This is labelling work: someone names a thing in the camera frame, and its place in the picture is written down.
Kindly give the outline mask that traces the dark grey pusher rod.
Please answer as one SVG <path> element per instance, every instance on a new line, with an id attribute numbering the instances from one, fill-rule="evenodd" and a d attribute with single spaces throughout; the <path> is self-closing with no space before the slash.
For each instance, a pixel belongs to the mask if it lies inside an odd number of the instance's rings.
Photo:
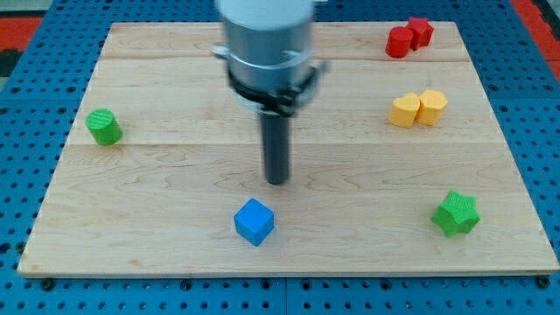
<path id="1" fill-rule="evenodd" d="M 260 115 L 264 176 L 268 183 L 281 185 L 290 176 L 288 118 Z"/>

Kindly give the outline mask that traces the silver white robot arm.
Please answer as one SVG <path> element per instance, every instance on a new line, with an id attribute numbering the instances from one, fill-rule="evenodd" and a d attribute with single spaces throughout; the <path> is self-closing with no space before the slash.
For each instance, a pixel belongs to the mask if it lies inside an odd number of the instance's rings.
<path id="1" fill-rule="evenodd" d="M 264 177 L 290 177 L 290 119 L 311 102 L 328 63 L 312 64 L 312 0 L 218 0 L 224 60 L 238 102 L 260 117 Z"/>

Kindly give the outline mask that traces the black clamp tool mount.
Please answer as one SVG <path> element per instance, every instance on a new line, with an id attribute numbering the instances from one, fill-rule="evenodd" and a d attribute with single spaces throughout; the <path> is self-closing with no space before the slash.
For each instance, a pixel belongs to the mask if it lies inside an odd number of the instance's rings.
<path id="1" fill-rule="evenodd" d="M 281 117 L 292 117 L 310 103 L 318 94 L 322 76 L 322 65 L 309 66 L 309 72 L 301 83 L 263 92 L 244 85 L 227 70 L 228 84 L 241 105 L 258 114 Z"/>

